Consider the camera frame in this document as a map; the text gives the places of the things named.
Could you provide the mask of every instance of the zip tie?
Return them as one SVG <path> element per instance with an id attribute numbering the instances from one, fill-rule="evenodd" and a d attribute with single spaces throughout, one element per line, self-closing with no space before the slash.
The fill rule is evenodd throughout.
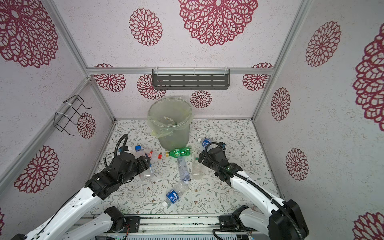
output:
<path id="1" fill-rule="evenodd" d="M 64 113 L 56 113 L 56 114 L 62 114 L 62 115 L 64 115 L 64 116 L 68 117 L 68 115 L 67 115 L 67 114 L 64 114 Z"/>

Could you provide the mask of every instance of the red flower pattern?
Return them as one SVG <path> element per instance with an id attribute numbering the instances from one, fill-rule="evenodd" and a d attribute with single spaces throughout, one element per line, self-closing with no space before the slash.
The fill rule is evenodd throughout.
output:
<path id="1" fill-rule="evenodd" d="M 96 68 L 114 68 L 109 64 L 98 64 Z M 120 92 L 125 88 L 125 78 L 123 74 L 95 74 L 93 75 L 98 85 L 110 92 Z"/>
<path id="2" fill-rule="evenodd" d="M 166 90 L 156 90 L 153 88 L 151 74 L 140 76 L 137 80 L 137 89 L 141 95 L 152 100 L 164 97 L 167 92 Z"/>
<path id="3" fill-rule="evenodd" d="M 23 67 L 49 65 L 55 59 L 58 35 L 39 0 L 0 2 L 0 52 Z"/>
<path id="4" fill-rule="evenodd" d="M 340 42 L 340 25 L 337 22 L 327 22 L 319 27 L 308 43 L 306 60 L 312 67 L 326 63 L 336 51 Z"/>
<path id="5" fill-rule="evenodd" d="M 285 88 L 279 88 L 273 94 L 271 101 L 271 113 L 276 121 L 281 121 L 287 117 L 289 108 L 291 107 L 291 99 L 289 92 Z"/>
<path id="6" fill-rule="evenodd" d="M 55 179 L 58 168 L 59 159 L 55 151 L 43 146 L 13 185 L 21 192 L 37 193 Z"/>
<path id="7" fill-rule="evenodd" d="M 212 102 L 212 95 L 204 90 L 198 90 L 191 95 L 191 103 L 194 107 L 205 108 Z"/>
<path id="8" fill-rule="evenodd" d="M 304 180 L 308 174 L 308 161 L 305 154 L 297 148 L 292 148 L 286 158 L 286 166 L 289 174 L 296 180 Z"/>
<path id="9" fill-rule="evenodd" d="M 77 129 L 83 138 L 91 138 L 95 133 L 96 123 L 91 114 L 83 113 L 80 115 L 77 124 Z"/>
<path id="10" fill-rule="evenodd" d="M 372 119 L 384 131 L 384 24 L 379 34 L 364 48 L 365 55 L 356 66 L 356 104 L 364 109 L 364 117 Z"/>
<path id="11" fill-rule="evenodd" d="M 131 15 L 129 28 L 133 37 L 144 46 L 153 46 L 160 41 L 163 29 L 156 15 L 148 9 L 137 9 Z"/>
<path id="12" fill-rule="evenodd" d="M 384 239 L 384 216 L 377 212 L 375 214 L 365 213 L 359 215 L 354 221 L 352 229 L 354 240 L 383 240 Z"/>
<path id="13" fill-rule="evenodd" d="M 243 33 L 258 7 L 257 0 L 179 0 L 180 17 L 201 44 L 223 45 Z"/>
<path id="14" fill-rule="evenodd" d="M 259 63 L 254 65 L 253 68 L 272 68 L 270 63 Z M 267 82 L 269 75 L 267 74 L 246 74 L 243 76 L 243 85 L 246 89 L 257 91 L 263 89 Z"/>
<path id="15" fill-rule="evenodd" d="M 3 226 L 4 226 L 4 214 L 2 214 L 1 212 L 1 208 L 0 208 L 0 236 L 1 236 L 1 230 L 3 230 Z"/>

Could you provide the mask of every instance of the blue bottle label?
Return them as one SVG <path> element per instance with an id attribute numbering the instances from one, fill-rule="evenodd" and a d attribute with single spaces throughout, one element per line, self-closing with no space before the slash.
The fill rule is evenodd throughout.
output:
<path id="1" fill-rule="evenodd" d="M 167 198 L 171 201 L 171 203 L 175 203 L 179 199 L 179 195 L 174 191 L 170 191 L 167 193 Z"/>
<path id="2" fill-rule="evenodd" d="M 201 144 L 203 147 L 206 147 L 210 141 L 208 139 L 204 139 L 203 143 Z"/>

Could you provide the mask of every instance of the wall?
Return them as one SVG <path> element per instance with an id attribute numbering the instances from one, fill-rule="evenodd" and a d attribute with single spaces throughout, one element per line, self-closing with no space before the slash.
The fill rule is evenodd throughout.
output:
<path id="1" fill-rule="evenodd" d="M 382 1 L 314 1 L 256 121 L 308 239 L 382 239 Z"/>
<path id="2" fill-rule="evenodd" d="M 116 118 L 146 118 L 154 102 L 170 96 L 180 96 L 190 102 L 195 118 L 250 118 L 262 94 L 262 90 L 250 91 L 244 88 L 244 75 L 232 74 L 231 85 L 227 90 L 155 90 L 150 74 L 121 76 L 126 83 L 123 91 L 113 92 L 101 88 Z M 98 83 L 103 79 L 117 78 L 118 74 L 95 76 Z"/>
<path id="3" fill-rule="evenodd" d="M 34 159 L 7 189 L 0 199 L 0 239 L 11 239 L 17 233 L 26 234 L 50 216 L 76 191 L 84 186 L 92 174 L 97 154 L 111 126 L 111 120 L 99 104 L 90 86 L 80 96 L 85 109 L 78 110 L 65 130 L 75 136 L 55 130 L 42 145 Z"/>
<path id="4" fill-rule="evenodd" d="M 55 1 L 89 67 L 272 67 L 300 2 Z M 266 79 L 231 75 L 228 90 L 195 93 L 156 91 L 149 75 L 96 77 L 118 118 L 175 95 L 193 96 L 195 117 L 249 118 Z"/>
<path id="5" fill-rule="evenodd" d="M 40 2 L 21 7 L 15 1 L 7 1 L 0 6 L 3 174 L 84 77 Z M 29 16 L 28 11 L 36 12 Z"/>

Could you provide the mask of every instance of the black cable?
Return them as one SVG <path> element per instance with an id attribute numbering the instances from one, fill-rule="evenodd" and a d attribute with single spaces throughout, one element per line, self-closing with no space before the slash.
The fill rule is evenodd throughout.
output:
<path id="1" fill-rule="evenodd" d="M 223 240 L 221 237 L 219 237 L 216 232 L 245 232 L 245 231 L 253 231 L 253 228 L 244 228 L 244 229 L 239 229 L 239 230 L 225 230 L 225 229 L 220 229 L 220 228 L 215 228 L 212 230 L 213 235 L 218 239 L 218 240 Z"/>
<path id="2" fill-rule="evenodd" d="M 40 230 L 39 233 L 37 233 L 36 235 L 38 236 L 40 233 L 42 233 L 44 231 L 44 229 L 48 226 L 48 224 L 52 221 L 52 219 L 56 216 L 56 214 L 60 211 L 60 209 L 63 208 L 63 206 L 65 204 L 67 204 L 77 193 L 79 193 L 80 190 L 78 190 L 75 194 L 72 195 L 72 197 L 70 197 L 63 205 L 61 205 L 61 207 L 56 211 L 56 213 L 51 217 L 51 219 L 48 221 L 48 223 L 43 227 L 43 229 Z"/>
<path id="3" fill-rule="evenodd" d="M 127 140 L 128 140 L 128 134 L 124 134 L 123 136 L 121 136 L 121 138 L 118 140 L 117 144 L 116 144 L 116 147 L 115 147 L 115 151 L 114 151 L 114 154 L 113 154 L 113 157 L 116 157 L 118 155 L 118 150 L 119 150 L 119 146 L 120 146 L 120 143 L 121 141 L 123 140 L 123 138 L 125 138 L 124 140 L 124 145 L 123 147 L 125 146 L 125 144 L 127 143 Z"/>
<path id="4" fill-rule="evenodd" d="M 293 218 L 291 217 L 291 215 L 289 215 L 289 213 L 287 212 L 287 210 L 281 206 L 275 199 L 272 199 L 271 195 L 269 195 L 266 191 L 264 191 L 264 189 L 262 189 L 261 187 L 259 187 L 256 183 L 252 182 L 252 181 L 249 181 L 248 178 L 244 177 L 244 176 L 241 176 L 240 174 L 237 174 L 235 172 L 232 172 L 231 170 L 219 165 L 218 163 L 214 162 L 211 158 L 211 156 L 208 155 L 208 152 L 207 152 L 207 148 L 211 145 L 211 144 L 215 144 L 217 146 L 219 146 L 222 150 L 223 150 L 223 147 L 220 146 L 217 142 L 210 142 L 209 144 L 207 144 L 207 146 L 205 147 L 204 149 L 204 154 L 205 156 L 207 157 L 207 159 L 209 161 L 211 161 L 211 163 L 213 163 L 214 165 L 218 166 L 219 168 L 231 173 L 232 175 L 240 178 L 240 179 L 243 179 L 245 180 L 246 182 L 250 183 L 252 186 L 254 186 L 257 190 L 259 190 L 263 195 L 265 195 L 269 200 L 271 200 L 271 202 L 273 204 L 275 204 L 283 213 L 284 216 L 286 216 L 288 218 L 288 221 L 291 223 L 291 225 L 293 226 L 293 228 L 295 229 L 295 232 L 297 234 L 297 236 L 299 237 L 300 240 L 304 240 L 303 236 L 301 235 L 301 232 L 300 232 L 300 229 L 298 227 L 298 225 L 296 224 L 296 222 L 293 220 Z"/>
<path id="5" fill-rule="evenodd" d="M 108 154 L 105 155 L 105 157 L 103 158 L 103 160 L 104 160 L 104 166 L 105 166 L 105 167 L 108 167 L 108 164 L 107 164 L 107 156 L 110 155 L 110 154 L 112 154 L 112 153 L 114 153 L 114 152 L 110 152 L 110 153 L 108 153 Z"/>

